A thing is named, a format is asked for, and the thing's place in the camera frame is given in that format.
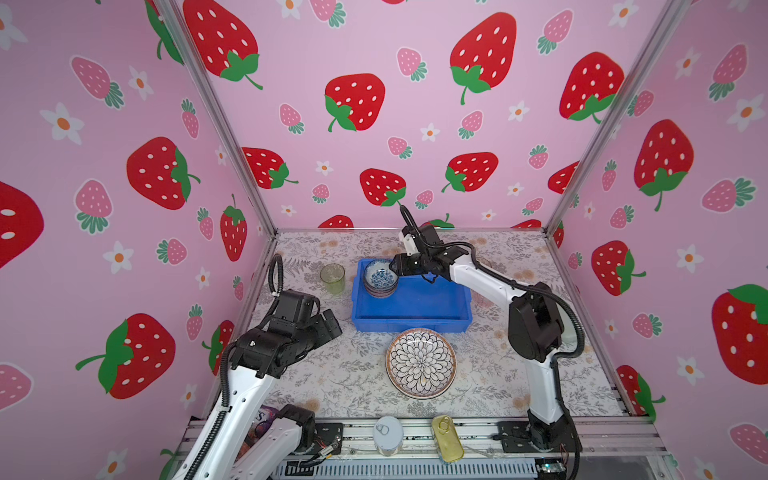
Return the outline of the blue floral bowl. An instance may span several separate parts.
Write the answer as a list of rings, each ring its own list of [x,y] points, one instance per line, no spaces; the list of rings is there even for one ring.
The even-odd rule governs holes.
[[[376,292],[392,290],[398,283],[398,275],[390,269],[390,260],[371,260],[363,271],[364,284],[367,289]]]

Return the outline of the large floral patterned plate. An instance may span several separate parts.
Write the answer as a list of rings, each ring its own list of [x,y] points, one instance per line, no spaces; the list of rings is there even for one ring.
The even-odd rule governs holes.
[[[457,357],[438,332],[414,328],[399,333],[386,353],[386,372],[402,394],[417,400],[441,396],[453,384]]]

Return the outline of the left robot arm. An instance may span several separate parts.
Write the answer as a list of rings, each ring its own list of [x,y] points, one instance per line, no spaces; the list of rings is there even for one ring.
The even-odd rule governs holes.
[[[268,479],[295,451],[314,443],[315,414],[283,407],[266,433],[240,449],[270,391],[287,369],[342,335],[333,312],[311,294],[283,287],[283,261],[268,269],[272,304],[262,321],[227,346],[221,360],[220,396],[175,479]]]

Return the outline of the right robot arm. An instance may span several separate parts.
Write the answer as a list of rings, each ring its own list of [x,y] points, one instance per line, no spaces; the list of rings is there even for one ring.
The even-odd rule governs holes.
[[[507,338],[526,362],[530,394],[528,441],[537,450],[582,452],[575,421],[565,405],[558,361],[579,357],[585,331],[568,303],[539,282],[524,284],[483,265],[469,242],[444,242],[432,224],[417,225],[404,205],[399,235],[405,252],[394,257],[397,275],[441,277],[469,288],[507,315]]]

